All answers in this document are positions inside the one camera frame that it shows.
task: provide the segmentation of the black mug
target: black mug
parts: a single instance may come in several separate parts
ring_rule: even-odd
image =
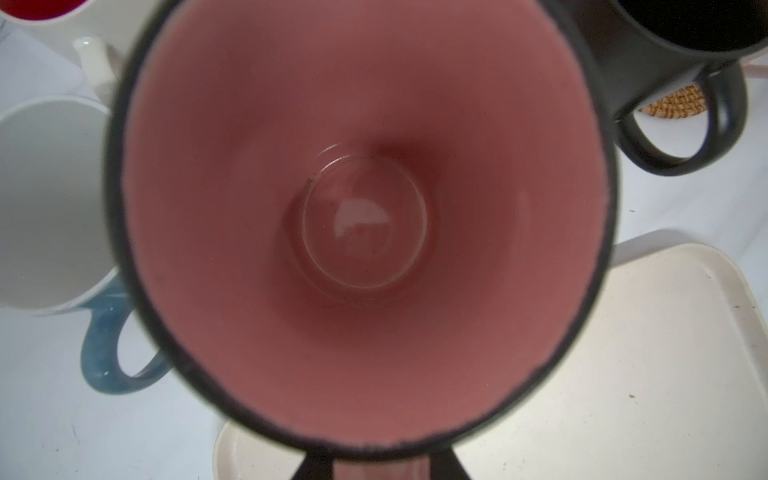
[[[747,95],[739,59],[768,45],[768,3],[561,0],[587,40],[621,150],[652,174],[687,174],[736,143]],[[688,158],[664,153],[634,119],[640,106],[696,83],[706,99],[704,143]]]

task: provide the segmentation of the white mug handle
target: white mug handle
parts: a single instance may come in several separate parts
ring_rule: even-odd
[[[111,107],[118,77],[109,61],[106,42],[99,37],[81,37],[72,46],[80,55],[80,65],[96,96],[101,103]]]

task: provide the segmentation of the black mug rim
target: black mug rim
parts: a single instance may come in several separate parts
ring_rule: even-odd
[[[605,107],[606,103],[603,99],[603,87],[598,67],[591,56],[586,41],[582,38],[575,23],[565,13],[564,9],[556,4],[554,0],[537,0],[537,3],[549,15],[558,27],[561,35],[571,46],[571,50],[580,63],[584,81],[591,93],[593,109],[598,118],[598,127],[602,135],[608,195],[600,248],[595,260],[590,283],[584,292],[581,305],[568,326],[568,331],[548,361],[531,372],[528,379],[521,385],[516,386],[496,407],[484,412],[477,419],[473,419],[457,429],[440,432],[414,442],[405,442],[392,447],[381,448],[376,446],[350,447],[324,439],[307,438],[297,435],[275,425],[267,418],[241,405],[237,400],[227,395],[224,389],[218,386],[216,381],[176,342],[170,331],[165,328],[160,315],[153,308],[149,296],[139,279],[131,253],[131,242],[128,237],[124,217],[124,202],[121,188],[123,131],[131,95],[147,53],[150,51],[155,38],[161,33],[166,20],[171,16],[173,10],[184,1],[165,1],[156,10],[153,18],[139,36],[139,40],[131,52],[131,56],[124,69],[123,80],[116,95],[113,115],[107,132],[107,148],[104,159],[104,199],[108,234],[124,285],[130,293],[137,311],[140,313],[141,322],[184,379],[221,412],[267,438],[302,449],[309,455],[350,460],[383,461],[450,449],[454,442],[495,421],[499,416],[528,397],[552,372],[556,365],[559,364],[586,322],[610,264],[616,227],[618,179],[613,124]]]
[[[635,18],[632,15],[630,15],[627,9],[624,8],[621,5],[621,3],[619,3],[619,0],[609,0],[609,2],[611,2],[616,12],[618,12],[618,14],[621,15],[621,17],[624,20],[629,22],[630,25],[635,27],[638,31],[640,31],[653,43],[659,45],[662,48],[666,48],[667,50],[671,50],[683,55],[689,55],[691,57],[700,58],[702,60],[727,61],[727,60],[735,60],[738,58],[746,57],[747,55],[750,55],[756,51],[760,51],[768,47],[768,31],[766,32],[766,36],[763,38],[763,40],[760,40],[756,44],[751,45],[749,47],[737,48],[735,50],[711,51],[711,50],[698,50],[696,48],[684,47],[683,45],[678,45],[670,40],[667,40],[666,38],[660,36],[659,34],[650,30],[645,25],[635,20]]]

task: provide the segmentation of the blue mug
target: blue mug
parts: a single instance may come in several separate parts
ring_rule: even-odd
[[[101,198],[108,109],[74,96],[36,98],[0,115],[0,307],[33,316],[90,310],[81,368],[103,393],[143,389],[170,363],[137,375],[118,363],[133,305],[114,267]]]

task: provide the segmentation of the blue mug handle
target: blue mug handle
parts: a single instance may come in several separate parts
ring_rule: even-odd
[[[134,376],[120,368],[118,339],[134,307],[118,277],[81,307],[91,311],[91,324],[80,355],[80,367],[88,385],[102,393],[120,395],[145,389],[168,373],[171,364],[161,353]]]

